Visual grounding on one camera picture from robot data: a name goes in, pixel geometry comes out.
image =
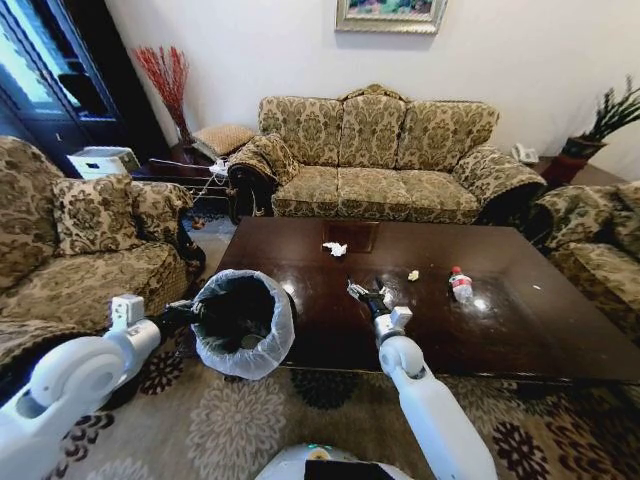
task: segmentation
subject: sofa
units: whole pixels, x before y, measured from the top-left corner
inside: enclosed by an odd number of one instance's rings
[[[337,100],[267,97],[262,136],[231,157],[229,176],[244,214],[501,223],[545,182],[486,144],[498,117],[380,85]]]
[[[568,186],[533,206],[526,235],[640,346],[640,182]]]
[[[190,194],[161,183],[131,184],[139,246],[61,255],[52,183],[62,178],[35,147],[0,137],[0,394],[48,349],[103,332],[113,296],[141,295],[146,312],[158,314],[204,267],[204,254],[179,223]],[[80,214],[88,222],[94,215]]]

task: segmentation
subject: trash can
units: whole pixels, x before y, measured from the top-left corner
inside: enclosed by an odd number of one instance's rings
[[[285,358],[294,339],[289,296],[254,270],[224,270],[193,299],[202,321],[192,325],[196,351],[208,367],[258,380]]]

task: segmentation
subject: water bottle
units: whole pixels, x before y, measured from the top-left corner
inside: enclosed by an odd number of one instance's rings
[[[460,303],[464,303],[467,300],[473,298],[473,289],[471,288],[471,279],[462,273],[460,267],[453,267],[451,269],[451,277],[449,278],[449,285],[453,290],[453,296]]]

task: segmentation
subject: dark wooden cabinet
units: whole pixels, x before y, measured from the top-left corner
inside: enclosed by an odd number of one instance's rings
[[[103,0],[0,1],[0,134],[40,147],[69,176],[89,145],[168,146]]]

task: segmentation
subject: picture frame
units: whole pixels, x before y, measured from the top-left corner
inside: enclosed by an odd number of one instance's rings
[[[438,33],[447,0],[337,0],[336,30]]]

